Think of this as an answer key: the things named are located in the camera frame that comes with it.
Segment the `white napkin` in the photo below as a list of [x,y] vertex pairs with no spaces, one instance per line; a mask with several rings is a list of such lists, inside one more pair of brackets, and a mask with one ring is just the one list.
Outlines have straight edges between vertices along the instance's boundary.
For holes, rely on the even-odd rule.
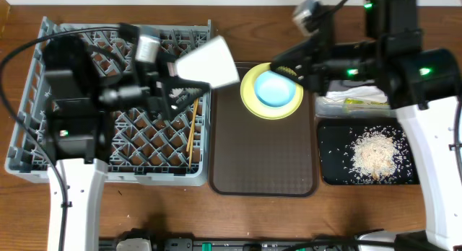
[[366,102],[386,103],[388,100],[385,93],[376,86],[361,86],[350,88],[342,92],[327,92],[325,98],[333,102],[360,100]]

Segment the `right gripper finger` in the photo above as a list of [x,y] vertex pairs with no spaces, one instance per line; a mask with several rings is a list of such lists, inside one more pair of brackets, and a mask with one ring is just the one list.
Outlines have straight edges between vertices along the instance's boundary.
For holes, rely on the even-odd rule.
[[275,56],[270,68],[312,69],[321,65],[324,47],[323,38],[313,36]]
[[308,72],[304,71],[297,71],[295,67],[288,67],[281,65],[279,63],[273,62],[270,63],[270,70],[276,74],[282,75],[293,82],[299,84],[304,89],[309,91],[317,91],[318,90],[318,82],[314,75],[309,74]]

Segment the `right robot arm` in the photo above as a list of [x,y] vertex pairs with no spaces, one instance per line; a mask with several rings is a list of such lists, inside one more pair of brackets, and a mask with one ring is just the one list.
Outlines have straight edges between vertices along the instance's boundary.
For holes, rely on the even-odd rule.
[[426,227],[397,234],[395,250],[461,248],[461,70],[444,48],[424,50],[417,0],[365,0],[366,41],[336,44],[335,9],[307,0],[293,20],[309,38],[270,69],[325,95],[333,80],[371,80],[388,98],[411,147]]

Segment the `wooden chopstick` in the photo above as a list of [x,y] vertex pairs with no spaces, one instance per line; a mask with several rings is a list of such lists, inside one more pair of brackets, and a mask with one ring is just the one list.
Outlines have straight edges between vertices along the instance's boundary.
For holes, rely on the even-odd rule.
[[188,168],[189,169],[191,169],[192,159],[193,159],[193,143],[191,146],[191,151],[188,153]]
[[188,136],[188,143],[187,143],[188,153],[191,151],[191,146],[193,143],[194,126],[195,126],[196,113],[197,113],[198,106],[199,106],[199,99],[195,99],[193,103],[192,121],[191,121],[191,127],[190,127],[189,136]]

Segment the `white cup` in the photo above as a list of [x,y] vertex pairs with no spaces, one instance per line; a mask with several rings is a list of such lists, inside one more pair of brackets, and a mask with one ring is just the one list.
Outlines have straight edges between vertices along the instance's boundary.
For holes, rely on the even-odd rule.
[[201,47],[180,57],[175,62],[181,79],[204,82],[212,89],[226,87],[240,81],[230,49],[222,36],[216,36]]

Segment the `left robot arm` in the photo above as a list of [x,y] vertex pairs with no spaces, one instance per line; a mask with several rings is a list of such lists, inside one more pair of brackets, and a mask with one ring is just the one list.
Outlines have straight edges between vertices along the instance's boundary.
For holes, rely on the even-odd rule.
[[108,172],[115,111],[141,107],[174,118],[211,89],[206,82],[181,79],[168,67],[175,56],[149,51],[132,70],[107,78],[92,62],[93,48],[73,35],[52,40],[44,50],[45,79],[58,105],[46,110],[45,145],[63,189],[59,238],[48,235],[48,249],[96,250],[100,203]]

